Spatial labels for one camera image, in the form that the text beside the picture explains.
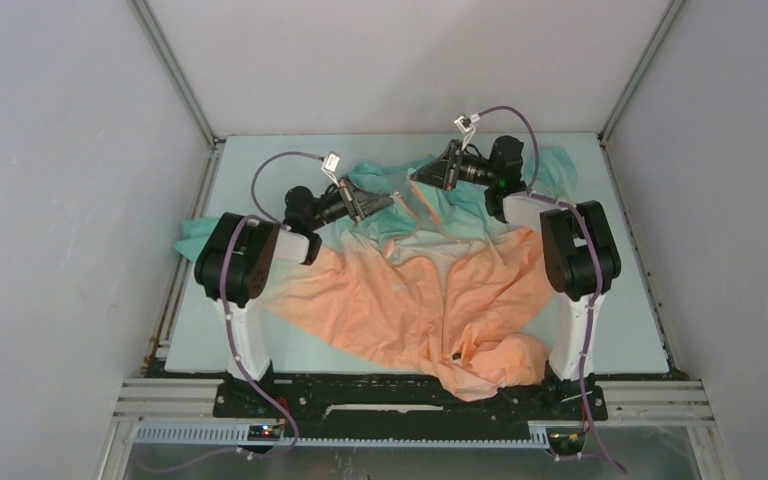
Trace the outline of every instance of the metal frame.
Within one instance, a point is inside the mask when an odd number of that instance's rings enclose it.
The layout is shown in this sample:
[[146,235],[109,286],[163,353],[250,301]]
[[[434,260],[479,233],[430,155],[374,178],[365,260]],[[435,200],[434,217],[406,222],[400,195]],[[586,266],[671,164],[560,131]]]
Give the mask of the metal frame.
[[[148,0],[129,0],[134,13],[145,30],[149,41],[155,49],[161,63],[167,70],[172,83],[181,95],[184,103],[205,137],[212,150],[210,160],[206,162],[200,178],[198,193],[190,212],[191,217],[203,214],[210,198],[218,164],[222,155],[223,144],[219,142],[210,127],[204,112],[198,104],[180,64],[175,59],[171,47],[164,36],[158,22],[148,5]],[[614,189],[619,197],[625,221],[632,234],[632,244],[635,250],[639,268],[643,269],[643,261],[633,236],[633,225],[628,218],[626,205],[616,184],[611,167],[607,145],[629,103],[636,94],[638,87],[651,68],[657,54],[660,52],[667,36],[676,24],[687,0],[671,0],[661,21],[647,44],[634,72],[629,78],[622,94],[617,100],[611,114],[600,133],[605,161],[607,163]],[[157,322],[156,335],[151,340],[149,358],[165,358],[174,330],[174,319],[177,315],[183,287],[188,274],[186,262],[179,261],[173,275],[168,299]],[[648,274],[644,275],[647,287]],[[656,318],[662,329],[662,340],[667,349],[671,366],[677,367],[677,360],[669,350],[670,335],[660,322],[658,303],[648,288],[650,303],[655,310]],[[168,435],[168,442],[192,442],[181,430],[207,432],[208,437],[199,440],[200,443],[225,444],[238,443],[244,435],[238,433],[242,426],[250,423],[262,423],[264,419],[221,419],[213,418],[212,411],[216,388],[220,380],[193,379],[145,379],[131,378],[123,382],[119,401],[113,414],[110,427],[105,438],[104,448],[99,459],[97,479],[121,479],[126,473],[131,447],[135,442],[151,441],[158,436]],[[714,421],[713,412],[708,403],[707,395],[699,381],[600,381],[605,394],[609,417],[607,421],[597,422],[600,426],[609,427],[640,427],[640,426],[683,426],[693,446],[695,460],[703,480],[718,480],[734,478],[729,460],[723,448],[722,440]],[[575,427],[577,422],[540,421],[529,422],[529,427],[537,432],[537,445],[541,432],[546,429]],[[305,439],[302,444],[337,446],[345,445],[345,439]],[[360,441],[348,440],[352,446]],[[399,446],[422,446],[414,442],[388,442]],[[448,447],[493,447],[490,442],[482,445],[450,443]],[[523,448],[534,445],[522,445]]]

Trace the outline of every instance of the wall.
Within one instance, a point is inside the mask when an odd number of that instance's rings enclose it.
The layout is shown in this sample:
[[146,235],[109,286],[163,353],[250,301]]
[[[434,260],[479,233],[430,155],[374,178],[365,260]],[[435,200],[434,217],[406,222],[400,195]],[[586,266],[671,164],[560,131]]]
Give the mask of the wall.
[[[455,132],[500,103],[602,128],[668,0],[160,0],[220,135]],[[522,131],[511,115],[480,125]]]
[[610,153],[681,365],[768,478],[768,2],[690,2]]
[[0,479],[92,476],[206,151],[124,0],[0,1]]

